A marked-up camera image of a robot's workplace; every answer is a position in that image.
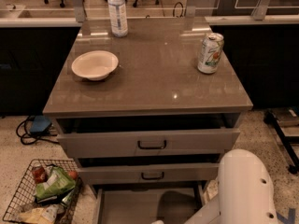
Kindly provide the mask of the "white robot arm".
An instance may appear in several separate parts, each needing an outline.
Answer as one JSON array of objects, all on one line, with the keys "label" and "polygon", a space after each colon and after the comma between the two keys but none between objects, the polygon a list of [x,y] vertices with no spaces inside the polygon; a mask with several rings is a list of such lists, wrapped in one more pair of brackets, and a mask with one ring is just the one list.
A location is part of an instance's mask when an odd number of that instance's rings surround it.
[{"label": "white robot arm", "polygon": [[184,224],[278,224],[274,185],[263,162],[245,149],[220,161],[218,194]]}]

